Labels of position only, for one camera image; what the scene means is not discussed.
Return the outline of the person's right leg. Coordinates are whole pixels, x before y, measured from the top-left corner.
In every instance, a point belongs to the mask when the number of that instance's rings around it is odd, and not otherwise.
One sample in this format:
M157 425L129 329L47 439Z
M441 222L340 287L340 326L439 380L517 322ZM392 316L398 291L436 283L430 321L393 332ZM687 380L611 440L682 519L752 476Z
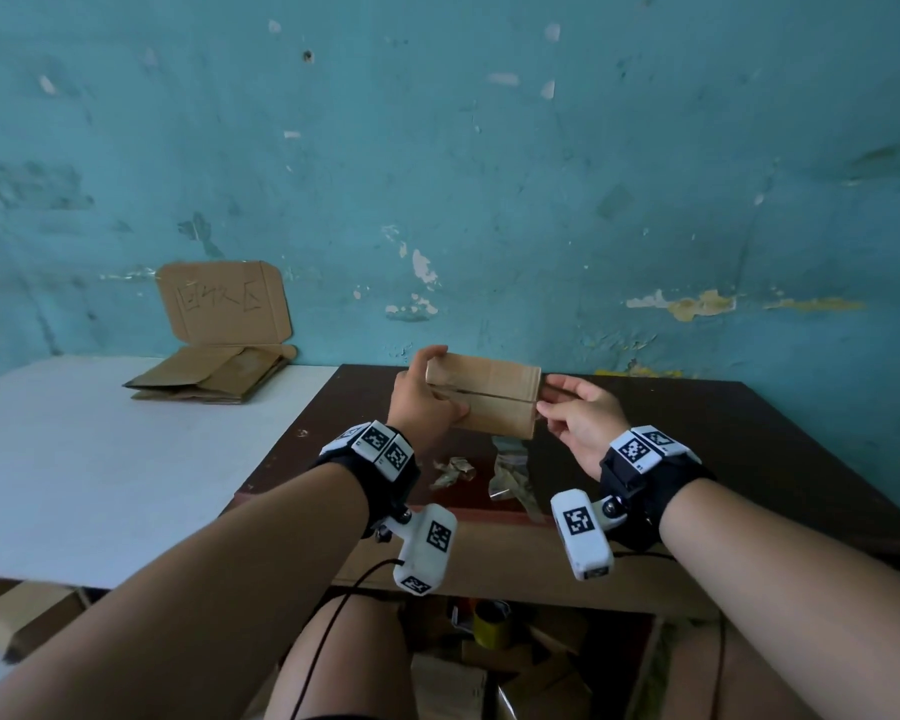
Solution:
M659 720L822 720L732 626L683 629Z

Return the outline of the cardboard sheet with handwriting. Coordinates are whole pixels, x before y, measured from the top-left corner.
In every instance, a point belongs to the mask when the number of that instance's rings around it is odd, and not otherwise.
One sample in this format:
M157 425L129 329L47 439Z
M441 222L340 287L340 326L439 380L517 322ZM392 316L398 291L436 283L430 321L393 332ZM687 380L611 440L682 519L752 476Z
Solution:
M282 275L274 265L171 263L154 279L170 330L185 345L276 346L293 335Z

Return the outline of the small crumpled tape scrap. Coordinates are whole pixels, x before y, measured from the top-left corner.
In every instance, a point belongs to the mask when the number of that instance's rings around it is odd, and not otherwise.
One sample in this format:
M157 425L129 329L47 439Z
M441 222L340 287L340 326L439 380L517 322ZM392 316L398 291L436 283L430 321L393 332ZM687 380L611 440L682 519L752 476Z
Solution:
M460 481L469 482L477 476L477 468L465 457L451 457L432 462L435 478L429 485L431 492L450 488Z

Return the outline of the small brown cardboard box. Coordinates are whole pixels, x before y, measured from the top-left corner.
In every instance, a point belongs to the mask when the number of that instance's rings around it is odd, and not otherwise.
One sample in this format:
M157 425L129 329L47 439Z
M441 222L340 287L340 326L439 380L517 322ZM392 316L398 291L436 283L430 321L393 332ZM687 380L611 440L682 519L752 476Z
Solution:
M538 365L452 352L430 359L425 374L436 395L468 407L456 428L523 441L535 434L541 376Z

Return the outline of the person's right hand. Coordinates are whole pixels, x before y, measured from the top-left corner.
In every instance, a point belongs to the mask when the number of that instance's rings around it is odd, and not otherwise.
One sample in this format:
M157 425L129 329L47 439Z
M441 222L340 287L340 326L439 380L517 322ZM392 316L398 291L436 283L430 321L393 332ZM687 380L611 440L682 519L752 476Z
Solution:
M631 427L617 398L597 385L594 399L543 399L542 385L536 410L595 481L611 443Z

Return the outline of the person's leg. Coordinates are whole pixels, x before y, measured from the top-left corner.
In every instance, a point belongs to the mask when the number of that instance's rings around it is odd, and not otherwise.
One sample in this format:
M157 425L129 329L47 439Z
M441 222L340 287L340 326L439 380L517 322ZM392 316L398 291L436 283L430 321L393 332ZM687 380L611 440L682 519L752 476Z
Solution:
M659 720L822 720L732 626L683 629Z
M289 649L264 720L419 720L414 692L396 603L338 596Z

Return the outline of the yellow tape roll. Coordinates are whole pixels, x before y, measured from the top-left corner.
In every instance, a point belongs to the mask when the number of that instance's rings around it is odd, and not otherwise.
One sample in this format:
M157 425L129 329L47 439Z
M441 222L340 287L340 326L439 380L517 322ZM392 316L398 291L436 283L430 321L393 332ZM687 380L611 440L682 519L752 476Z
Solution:
M500 600L478 600L472 605L473 641L489 651L509 649L513 640L511 606Z

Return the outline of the person's left hand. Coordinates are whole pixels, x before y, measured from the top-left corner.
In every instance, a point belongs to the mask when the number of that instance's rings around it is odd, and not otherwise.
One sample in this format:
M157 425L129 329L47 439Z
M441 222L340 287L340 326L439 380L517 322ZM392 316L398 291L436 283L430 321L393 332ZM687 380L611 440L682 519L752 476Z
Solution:
M410 376L410 365L396 375L385 424L399 431L414 453L436 447L448 430L469 413L466 403L437 396L426 376Z

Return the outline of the person's right forearm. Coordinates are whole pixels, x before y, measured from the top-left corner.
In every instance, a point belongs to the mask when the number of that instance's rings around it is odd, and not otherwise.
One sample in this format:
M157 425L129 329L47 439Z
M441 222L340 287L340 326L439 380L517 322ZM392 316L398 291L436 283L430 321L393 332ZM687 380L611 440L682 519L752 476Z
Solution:
M900 572L704 479L660 536L818 717L900 720Z

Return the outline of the person's left leg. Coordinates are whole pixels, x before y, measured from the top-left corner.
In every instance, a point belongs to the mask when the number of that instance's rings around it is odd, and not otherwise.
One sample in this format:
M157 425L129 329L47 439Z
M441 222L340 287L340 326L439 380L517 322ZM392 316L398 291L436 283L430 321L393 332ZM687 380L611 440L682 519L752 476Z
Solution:
M396 603L338 596L289 649L264 720L419 720L414 692Z

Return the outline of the stack of flattened cardboard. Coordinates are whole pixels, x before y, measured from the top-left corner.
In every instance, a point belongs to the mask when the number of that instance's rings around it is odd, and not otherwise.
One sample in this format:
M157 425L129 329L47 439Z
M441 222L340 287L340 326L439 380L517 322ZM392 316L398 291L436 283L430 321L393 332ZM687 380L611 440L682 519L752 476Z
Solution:
M296 355L293 346L183 346L122 386L136 400L244 404Z

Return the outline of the long crumpled tape scrap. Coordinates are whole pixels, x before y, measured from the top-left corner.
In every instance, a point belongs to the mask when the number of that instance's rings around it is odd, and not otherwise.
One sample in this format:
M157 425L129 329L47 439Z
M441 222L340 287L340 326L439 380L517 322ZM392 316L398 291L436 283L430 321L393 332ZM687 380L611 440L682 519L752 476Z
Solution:
M518 501L530 521L543 524L544 514L530 479L527 445L519 438L504 435L493 435L491 441L496 457L487 485L489 499Z

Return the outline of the cardboard box on floor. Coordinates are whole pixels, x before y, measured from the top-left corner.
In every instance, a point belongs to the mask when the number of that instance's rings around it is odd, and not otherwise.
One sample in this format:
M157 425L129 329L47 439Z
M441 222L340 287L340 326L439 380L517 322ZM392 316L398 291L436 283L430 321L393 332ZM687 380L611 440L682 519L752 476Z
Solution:
M0 660L19 664L90 606L80 587L0 578Z

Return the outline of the person's left forearm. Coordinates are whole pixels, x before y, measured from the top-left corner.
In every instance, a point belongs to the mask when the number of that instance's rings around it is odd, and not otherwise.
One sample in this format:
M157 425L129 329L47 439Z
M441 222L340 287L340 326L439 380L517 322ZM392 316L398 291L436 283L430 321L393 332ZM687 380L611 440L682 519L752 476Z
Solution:
M228 511L1 680L0 720L239 717L368 519L336 463Z

